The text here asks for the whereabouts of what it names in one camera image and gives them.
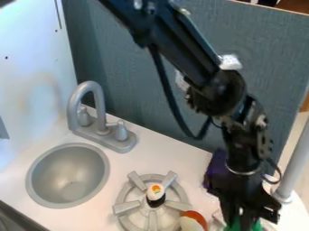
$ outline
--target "gray partition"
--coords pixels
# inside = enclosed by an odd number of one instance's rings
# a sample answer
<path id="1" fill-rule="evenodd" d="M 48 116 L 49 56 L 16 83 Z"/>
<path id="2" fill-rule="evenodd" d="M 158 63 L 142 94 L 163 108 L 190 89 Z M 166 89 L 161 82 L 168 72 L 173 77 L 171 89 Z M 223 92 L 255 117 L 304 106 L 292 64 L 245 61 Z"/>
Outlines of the gray partition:
<path id="1" fill-rule="evenodd" d="M 201 142 L 183 135 L 148 51 L 140 50 L 100 3 L 63 1 L 78 79 L 102 85 L 109 113 L 209 151 L 223 145 L 215 127 Z M 183 5 L 218 53 L 239 55 L 248 90 L 270 118 L 278 160 L 308 80 L 309 17 L 225 0 L 187 0 Z M 172 66 L 166 63 L 166 68 L 174 82 Z M 173 91 L 188 124 L 197 131 L 206 117 L 186 106 L 181 90 Z"/>

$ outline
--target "green object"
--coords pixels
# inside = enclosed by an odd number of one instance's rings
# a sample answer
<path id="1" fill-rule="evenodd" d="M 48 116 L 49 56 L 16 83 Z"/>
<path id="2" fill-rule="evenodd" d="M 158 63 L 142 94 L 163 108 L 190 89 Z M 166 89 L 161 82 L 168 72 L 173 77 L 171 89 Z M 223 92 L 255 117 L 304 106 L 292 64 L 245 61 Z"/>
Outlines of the green object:
<path id="1" fill-rule="evenodd" d="M 237 217 L 235 219 L 235 222 L 232 226 L 226 226 L 224 228 L 224 231 L 240 231 L 239 218 Z M 253 227 L 250 229 L 250 231 L 262 231 L 262 225 L 261 225 L 259 220 L 256 222 L 256 224 L 253 225 Z"/>

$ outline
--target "toy kitchen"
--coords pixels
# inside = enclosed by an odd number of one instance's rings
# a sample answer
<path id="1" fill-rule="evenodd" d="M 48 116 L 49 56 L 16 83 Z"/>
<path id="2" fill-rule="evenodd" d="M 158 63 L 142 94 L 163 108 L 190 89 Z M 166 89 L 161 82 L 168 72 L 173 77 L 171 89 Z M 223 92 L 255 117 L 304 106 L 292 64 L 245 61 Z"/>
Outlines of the toy kitchen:
<path id="1" fill-rule="evenodd" d="M 0 38 L 0 231 L 227 230 L 203 186 L 210 152 L 107 114 L 102 87 L 77 84 L 61 1 L 0 8 Z M 296 193 L 280 216 L 259 230 L 309 227 Z"/>

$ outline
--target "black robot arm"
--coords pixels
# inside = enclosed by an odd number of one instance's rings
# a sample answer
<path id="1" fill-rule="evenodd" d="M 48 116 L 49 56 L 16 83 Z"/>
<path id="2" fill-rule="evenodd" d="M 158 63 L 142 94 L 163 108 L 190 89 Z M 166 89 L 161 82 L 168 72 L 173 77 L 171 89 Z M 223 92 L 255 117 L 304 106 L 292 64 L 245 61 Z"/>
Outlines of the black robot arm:
<path id="1" fill-rule="evenodd" d="M 204 183 L 220 199 L 228 226 L 237 218 L 246 231 L 260 217 L 277 222 L 281 205 L 262 187 L 264 162 L 272 152 L 268 121 L 263 107 L 247 94 L 241 75 L 220 68 L 220 57 L 188 12 L 173 1 L 99 1 L 130 31 L 136 44 L 151 51 L 161 79 L 160 54 L 185 76 L 191 108 L 220 119 L 228 153 L 223 162 L 214 156 Z"/>

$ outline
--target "black cable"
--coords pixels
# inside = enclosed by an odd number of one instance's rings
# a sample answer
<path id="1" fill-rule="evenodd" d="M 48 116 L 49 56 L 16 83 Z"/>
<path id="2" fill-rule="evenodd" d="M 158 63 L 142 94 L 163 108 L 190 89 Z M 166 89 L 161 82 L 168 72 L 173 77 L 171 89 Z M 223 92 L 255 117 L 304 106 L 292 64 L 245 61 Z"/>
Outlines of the black cable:
<path id="1" fill-rule="evenodd" d="M 184 122 L 182 114 L 177 106 L 176 100 L 173 96 L 172 88 L 170 86 L 170 82 L 167 78 L 165 68 L 161 59 L 161 55 L 158 52 L 158 49 L 151 45 L 148 47 L 150 54 L 154 60 L 154 64 L 156 66 L 156 70 L 158 72 L 158 75 L 160 77 L 160 81 L 164 90 L 164 94 L 166 97 L 166 100 L 168 102 L 168 105 L 172 111 L 173 117 L 175 118 L 177 124 L 181 127 L 183 132 L 188 136 L 191 137 L 194 140 L 201 140 L 207 133 L 207 130 L 211 124 L 211 117 L 209 116 L 205 123 L 203 124 L 200 132 L 198 135 L 194 135 L 192 131 L 189 129 L 188 125 Z"/>
<path id="2" fill-rule="evenodd" d="M 215 127 L 219 128 L 219 129 L 222 128 L 222 126 L 217 125 L 216 123 L 214 123 L 213 118 L 211 118 L 211 123 L 212 123 L 212 125 L 214 125 Z"/>
<path id="3" fill-rule="evenodd" d="M 274 161 L 271 159 L 271 158 L 266 158 L 265 159 L 265 162 L 267 162 L 272 168 L 274 168 L 276 170 L 276 172 L 278 172 L 279 174 L 279 179 L 276 180 L 276 181 L 272 181 L 272 180 L 269 180 L 265 175 L 262 176 L 263 180 L 266 181 L 268 184 L 277 184 L 281 181 L 282 179 L 282 172 L 281 170 L 279 169 L 279 167 L 274 163 Z"/>

